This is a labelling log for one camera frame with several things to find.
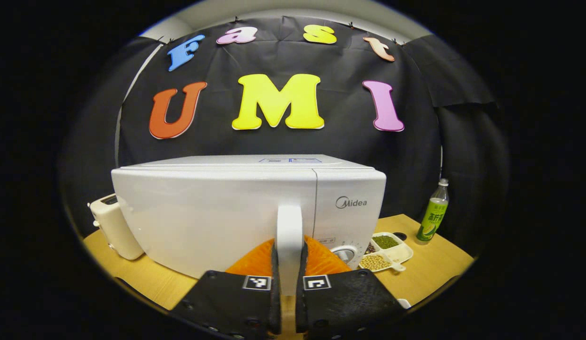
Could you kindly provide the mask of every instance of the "yellow letter m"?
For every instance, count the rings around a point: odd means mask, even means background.
[[[294,75],[281,91],[267,75],[247,75],[239,79],[243,87],[243,99],[239,117],[232,121],[236,130],[257,129],[261,119],[257,117],[259,104],[267,123],[275,128],[291,105],[291,114],[284,120],[293,129],[321,129],[325,120],[319,116],[316,103],[316,85],[320,78],[313,75]]]

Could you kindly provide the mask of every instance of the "white wall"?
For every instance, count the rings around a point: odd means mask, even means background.
[[[175,13],[142,33],[169,41],[234,17],[317,17],[348,24],[403,43],[431,34],[427,28],[390,7],[371,0],[205,0]]]

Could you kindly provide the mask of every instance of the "black backdrop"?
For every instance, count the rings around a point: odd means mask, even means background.
[[[87,96],[94,88],[88,86],[90,79],[118,48],[188,5],[95,2],[68,8],[65,15],[62,4],[30,3],[1,16],[18,23],[10,32],[0,31],[0,76],[8,74],[0,86],[5,90],[0,99],[8,103],[0,114],[3,338],[200,338],[106,280],[75,241],[58,204],[53,166],[65,131],[81,107],[79,89],[87,86]],[[395,8],[444,37],[500,99],[500,120],[511,136],[513,171],[505,218],[492,239],[505,245],[514,260],[502,262],[498,248],[487,249],[457,284],[392,331],[409,339],[586,338],[585,297],[576,297],[566,287],[572,274],[551,270],[552,264],[568,265],[578,256],[569,250],[551,258],[544,247],[554,237],[576,237],[571,235],[577,225],[572,208],[578,196],[565,188],[576,185],[571,151],[582,125],[580,120],[575,125],[554,122],[566,112],[585,110],[564,97],[574,90],[572,76],[577,73],[551,70],[552,60],[562,55],[559,45],[579,42],[568,32],[586,32],[581,17],[586,11],[543,3],[537,13],[518,8],[516,2],[497,2],[488,10],[483,3],[429,1],[396,3]],[[551,15],[560,19],[554,30]],[[19,27],[27,39],[16,37]],[[586,65],[581,55],[572,65]],[[556,161],[551,162],[552,155]],[[538,198],[544,194],[557,196],[556,204],[542,204]],[[557,218],[562,214],[563,226],[569,228],[560,228]],[[527,226],[535,225],[538,231],[527,237]]]
[[[303,28],[311,24],[333,28],[336,43],[305,41]],[[226,31],[244,26],[258,28],[254,41],[215,43]],[[167,52],[198,34],[205,38],[194,57],[168,72],[172,60]],[[379,58],[362,40],[365,36],[385,43],[395,62]],[[123,102],[133,77],[157,47]],[[241,105],[241,76],[264,74],[282,89],[300,73],[321,79],[317,104],[325,127],[290,129],[283,121],[277,127],[263,123],[250,131],[232,129]],[[375,106],[362,86],[364,80],[392,86],[403,131],[373,127]],[[183,105],[181,89],[201,81],[208,86],[200,92],[191,127],[176,138],[154,138],[148,121],[155,94],[178,89],[165,118],[174,122]],[[324,153],[366,164],[388,177],[380,217],[405,213],[421,221],[422,209],[437,187],[440,146],[445,150],[442,174],[451,183],[450,209],[440,233],[475,256],[488,230],[498,226],[509,166],[502,132],[494,123],[500,112],[485,82],[434,35],[398,45],[321,19],[248,19],[194,32],[167,45],[134,39],[113,57],[97,84],[60,160],[66,209],[83,237],[96,230],[87,202],[113,192],[110,170],[189,155]]]

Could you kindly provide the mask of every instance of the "midea logo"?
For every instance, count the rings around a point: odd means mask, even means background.
[[[338,207],[339,209],[343,209],[343,208],[349,207],[349,206],[366,206],[366,205],[367,205],[366,201],[359,201],[359,200],[352,201],[351,199],[347,198],[347,196],[341,196],[340,198],[337,198],[337,200],[335,201],[335,206]]]

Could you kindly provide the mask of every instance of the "foam letter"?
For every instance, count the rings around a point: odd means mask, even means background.
[[[249,41],[255,40],[255,34],[257,28],[254,27],[239,27],[226,32],[226,35],[217,39],[217,43],[220,45],[226,45],[227,43],[249,43]]]
[[[331,34],[335,31],[327,26],[308,25],[303,30],[306,32],[303,37],[312,43],[335,43],[337,41],[337,38]]]
[[[313,75],[293,75],[282,91],[267,75],[247,75],[239,79],[244,86],[239,117],[232,121],[235,130],[257,129],[261,119],[257,118],[259,104],[267,123],[275,128],[285,110],[291,104],[291,114],[284,123],[293,129],[321,129],[325,120],[319,116],[316,103],[316,86],[320,78]]]
[[[373,48],[373,51],[378,56],[384,58],[387,61],[394,61],[394,57],[386,53],[386,49],[389,49],[389,47],[385,45],[385,43],[380,43],[380,41],[378,41],[374,37],[363,37],[363,39],[364,41],[367,41],[371,44],[371,48]]]
[[[174,47],[171,51],[167,52],[172,57],[172,65],[169,67],[169,71],[174,71],[174,69],[182,66],[186,62],[188,62],[194,54],[192,52],[196,51],[198,48],[198,42],[204,39],[204,35],[199,34],[196,37],[186,41],[185,43],[179,45],[178,47]]]
[[[203,90],[206,87],[206,82],[198,82],[186,85],[183,88],[186,97],[183,101],[180,118],[174,123],[167,123],[165,117],[167,115],[169,101],[171,101],[172,97],[178,92],[178,90],[172,88],[157,93],[153,98],[155,105],[152,107],[152,113],[150,114],[150,124],[148,126],[150,134],[157,139],[167,139],[175,138],[185,133],[194,119],[194,112],[196,111],[196,103],[198,102],[200,90]]]
[[[363,86],[371,91],[373,101],[375,102],[375,111],[377,118],[373,121],[373,126],[382,131],[403,131],[405,125],[398,120],[396,109],[392,102],[390,91],[392,87],[382,82],[365,80]]]

